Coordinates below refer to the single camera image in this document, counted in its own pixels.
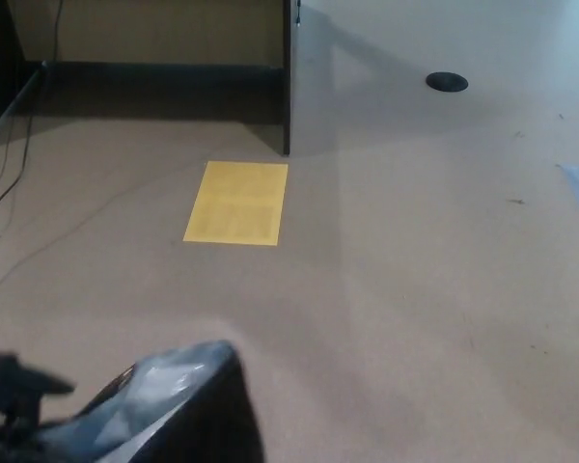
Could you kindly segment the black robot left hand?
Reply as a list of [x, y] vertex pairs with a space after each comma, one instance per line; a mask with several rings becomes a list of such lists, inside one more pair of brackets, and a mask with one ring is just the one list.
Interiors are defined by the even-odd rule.
[[0, 352], [0, 462], [69, 462], [37, 437], [41, 402], [46, 395], [69, 395], [75, 386], [41, 369], [26, 367], [18, 357]]

